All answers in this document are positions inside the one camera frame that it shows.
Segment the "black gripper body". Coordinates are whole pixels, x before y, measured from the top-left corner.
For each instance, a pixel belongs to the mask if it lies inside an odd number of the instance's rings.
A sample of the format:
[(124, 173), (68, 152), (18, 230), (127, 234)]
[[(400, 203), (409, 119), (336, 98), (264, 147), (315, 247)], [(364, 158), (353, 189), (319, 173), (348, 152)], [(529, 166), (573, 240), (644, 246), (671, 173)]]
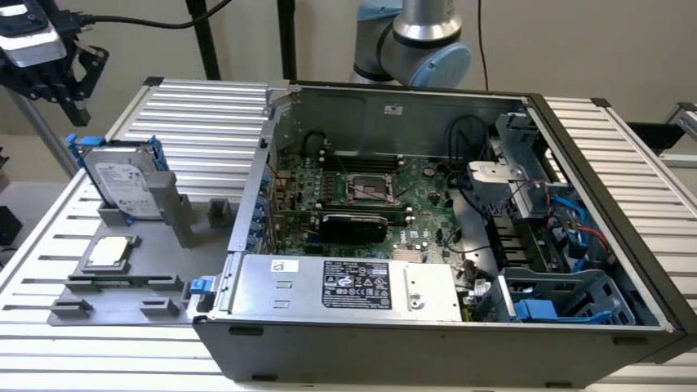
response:
[(22, 68), (15, 65), (2, 51), (2, 85), (31, 100), (50, 102), (80, 100), (79, 82), (75, 78), (74, 61), (76, 45), (74, 40), (63, 40), (67, 55), (39, 65)]

